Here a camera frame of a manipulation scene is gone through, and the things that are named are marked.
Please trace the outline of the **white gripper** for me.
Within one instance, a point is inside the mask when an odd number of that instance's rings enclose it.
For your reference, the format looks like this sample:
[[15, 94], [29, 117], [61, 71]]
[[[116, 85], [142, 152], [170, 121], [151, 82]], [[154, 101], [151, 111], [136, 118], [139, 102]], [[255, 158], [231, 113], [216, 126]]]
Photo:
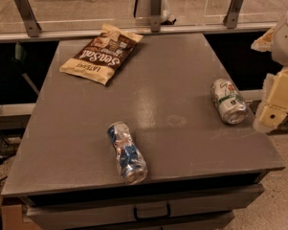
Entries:
[[[288, 66], [288, 11], [274, 28], [256, 39], [251, 49], [270, 52], [272, 59]], [[276, 75], [268, 74], [263, 82], [262, 100], [255, 113], [253, 127], [258, 132], [268, 133], [288, 116], [288, 67], [283, 67]]]

